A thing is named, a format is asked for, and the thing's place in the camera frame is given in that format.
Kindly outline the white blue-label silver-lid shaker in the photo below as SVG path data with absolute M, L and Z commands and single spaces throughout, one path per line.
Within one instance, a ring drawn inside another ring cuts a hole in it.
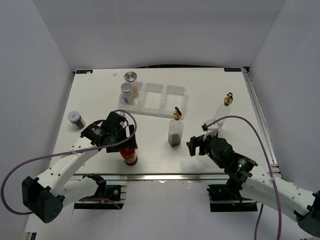
M 122 99 L 125 104 L 127 105 L 135 105 L 135 100 L 134 100 L 134 92 L 133 92 L 133 87 L 130 83 L 126 82 L 123 83 L 120 86 L 121 93 L 122 93 Z

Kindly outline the beige powder silver-lid jar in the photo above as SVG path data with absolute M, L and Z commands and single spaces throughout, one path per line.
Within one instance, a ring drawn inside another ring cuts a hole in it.
M 124 74 L 124 79 L 126 82 L 131 84 L 133 89 L 133 97 L 136 98 L 139 96 L 139 89 L 137 84 L 137 74 L 134 71 L 128 71 Z

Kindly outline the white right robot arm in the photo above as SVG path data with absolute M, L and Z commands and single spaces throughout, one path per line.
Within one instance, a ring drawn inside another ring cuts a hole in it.
M 209 157 L 229 177 L 224 185 L 208 187 L 212 199 L 259 202 L 281 211 L 306 233 L 320 236 L 319 192 L 271 176 L 254 160 L 236 153 L 224 138 L 193 136 L 186 145 L 192 157 L 196 153 Z

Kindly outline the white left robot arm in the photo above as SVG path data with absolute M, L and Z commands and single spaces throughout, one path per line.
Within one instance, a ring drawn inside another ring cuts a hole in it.
M 43 223 L 52 222 L 62 209 L 82 199 L 102 199 L 106 194 L 106 180 L 95 173 L 67 185 L 70 178 L 85 163 L 105 149 L 107 153 L 137 149 L 137 122 L 129 124 L 125 110 L 114 110 L 106 119 L 89 124 L 68 152 L 58 153 L 59 158 L 35 178 L 22 181 L 22 203 Z

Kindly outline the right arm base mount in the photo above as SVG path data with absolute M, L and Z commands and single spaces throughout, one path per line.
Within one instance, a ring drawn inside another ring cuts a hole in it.
M 223 184 L 207 186 L 211 213 L 256 212 L 257 202 L 248 198 L 238 198 L 225 190 Z

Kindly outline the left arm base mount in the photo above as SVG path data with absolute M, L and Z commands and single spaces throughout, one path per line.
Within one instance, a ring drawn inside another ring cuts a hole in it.
M 98 188 L 94 195 L 82 198 L 74 203 L 76 210 L 121 210 L 127 194 L 127 186 L 119 184 L 108 185 L 106 180 L 97 174 L 83 176 L 94 180 Z

